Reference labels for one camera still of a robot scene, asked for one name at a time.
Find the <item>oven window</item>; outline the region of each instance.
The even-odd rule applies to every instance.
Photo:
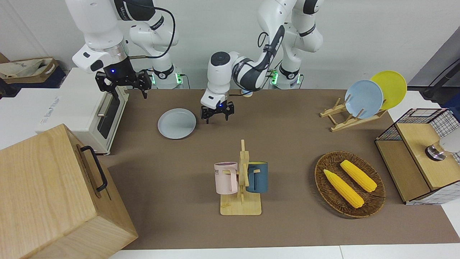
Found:
[[[115,98],[112,98],[112,101],[110,101],[109,109],[107,110],[105,117],[102,117],[99,121],[98,131],[101,133],[104,139],[107,139],[107,137],[109,136],[109,132],[114,123],[118,107],[120,107],[120,99],[115,100]]]

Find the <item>plate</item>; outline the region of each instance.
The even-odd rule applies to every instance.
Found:
[[[343,160],[348,160],[365,172],[377,184],[375,191],[368,193],[362,189],[340,166]],[[355,209],[332,186],[326,178],[324,169],[337,174],[364,199],[364,205]],[[355,154],[334,151],[323,155],[315,167],[315,182],[323,199],[336,211],[352,218],[365,218],[379,212],[385,203],[385,186],[377,171],[364,159]]]
[[[195,115],[189,110],[176,108],[165,112],[158,120],[158,130],[169,139],[190,135],[196,126]]]
[[[347,111],[354,117],[366,119],[374,116],[379,112],[383,103],[383,93],[380,87],[370,80],[360,80],[354,83],[345,94],[345,100],[348,95],[351,97],[345,103]]]
[[[398,105],[406,96],[407,83],[401,74],[396,71],[382,71],[375,74],[371,81],[379,85],[383,92],[385,103],[382,104],[382,110],[388,110]]]

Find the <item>wire basket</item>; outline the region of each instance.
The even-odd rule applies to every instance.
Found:
[[[375,191],[368,193],[362,189],[343,169],[340,163],[348,160],[365,172],[377,184]],[[343,198],[326,178],[327,169],[350,185],[363,199],[364,205],[355,209]],[[323,155],[315,167],[315,182],[323,199],[336,211],[352,218],[365,218],[379,212],[385,203],[385,186],[377,171],[364,159],[344,151],[334,151]]]

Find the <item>oven door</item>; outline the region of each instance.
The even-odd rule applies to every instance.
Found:
[[[98,153],[109,153],[113,137],[120,123],[120,118],[129,96],[129,94],[125,92],[125,87],[117,87],[115,90],[118,93],[118,100],[115,100],[111,94],[106,94],[96,114],[98,121],[96,122],[96,127],[93,128],[93,136],[105,149],[103,151],[98,150]]]

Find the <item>brown tablecloth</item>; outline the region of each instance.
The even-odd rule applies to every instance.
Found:
[[[264,90],[231,97],[235,114],[226,122],[200,119],[203,90],[152,90],[147,100],[132,91],[112,146],[100,160],[109,171],[139,233],[126,249],[283,247],[352,244],[459,242],[440,206],[406,206],[374,139],[392,123],[389,115],[330,132],[319,112],[342,90]],[[185,108],[197,117],[195,131],[169,140],[157,128],[160,116]],[[345,119],[334,116],[337,121]],[[213,164],[238,161],[240,139],[251,160],[268,161],[269,192],[262,215],[221,216]],[[325,153],[343,150],[367,160],[385,183],[380,212],[345,219],[332,211],[314,184],[314,168]]]

